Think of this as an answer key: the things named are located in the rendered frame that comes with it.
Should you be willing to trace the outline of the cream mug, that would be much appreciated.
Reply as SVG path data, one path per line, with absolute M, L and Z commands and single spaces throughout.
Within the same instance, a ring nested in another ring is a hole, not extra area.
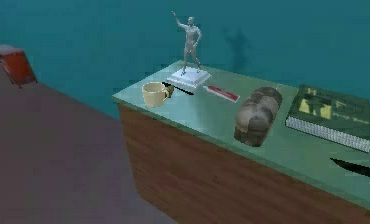
M 142 94 L 147 107 L 160 107 L 170 96 L 167 87 L 161 82 L 149 82 L 143 85 Z

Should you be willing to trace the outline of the red and white pen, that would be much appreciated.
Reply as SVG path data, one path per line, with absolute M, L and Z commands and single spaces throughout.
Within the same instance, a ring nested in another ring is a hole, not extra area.
M 221 98 L 224 98 L 226 100 L 229 100 L 233 103 L 236 103 L 239 99 L 240 99 L 240 96 L 237 95 L 237 94 L 234 94 L 234 93 L 231 93 L 231 92 L 228 92 L 228 91 L 225 91 L 225 90 L 222 90 L 218 87 L 215 87 L 215 86 L 211 86 L 211 85 L 208 85 L 208 86 L 204 86 L 204 89 L 211 93 L 211 94 L 214 94 L 218 97 L 221 97 Z

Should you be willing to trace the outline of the wooden counter with green top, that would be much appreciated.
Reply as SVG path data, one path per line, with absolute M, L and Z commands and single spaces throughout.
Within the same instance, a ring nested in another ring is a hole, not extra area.
M 203 88 L 175 91 L 158 108 L 141 82 L 114 94 L 136 188 L 178 224 L 370 224 L 370 178 L 336 165 L 370 167 L 363 153 L 290 129 L 296 88 L 264 143 L 234 138 L 238 103 Z

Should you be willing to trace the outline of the grey figure statue on white base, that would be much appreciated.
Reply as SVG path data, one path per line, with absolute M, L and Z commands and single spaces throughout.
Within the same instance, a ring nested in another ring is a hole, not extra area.
M 211 77 L 207 71 L 201 69 L 201 62 L 197 57 L 197 46 L 202 38 L 202 32 L 194 24 L 193 17 L 189 17 L 188 22 L 184 24 L 179 21 L 175 12 L 173 12 L 173 16 L 177 26 L 185 31 L 183 65 L 167 80 L 177 85 L 197 89 Z

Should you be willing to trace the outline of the green book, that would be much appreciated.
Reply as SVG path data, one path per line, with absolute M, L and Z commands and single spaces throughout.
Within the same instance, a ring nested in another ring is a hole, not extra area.
M 359 151 L 370 151 L 370 103 L 366 98 L 302 84 L 285 125 Z

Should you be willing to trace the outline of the red bin with white lid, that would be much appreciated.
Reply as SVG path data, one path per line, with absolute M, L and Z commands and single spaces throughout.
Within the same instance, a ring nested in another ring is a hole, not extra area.
M 0 64 L 12 84 L 23 85 L 38 82 L 25 52 L 7 44 L 0 45 Z

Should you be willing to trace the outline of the black knife blade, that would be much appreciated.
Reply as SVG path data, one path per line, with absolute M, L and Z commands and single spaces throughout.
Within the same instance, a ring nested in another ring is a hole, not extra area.
M 345 170 L 370 178 L 370 167 L 332 158 L 332 161 Z

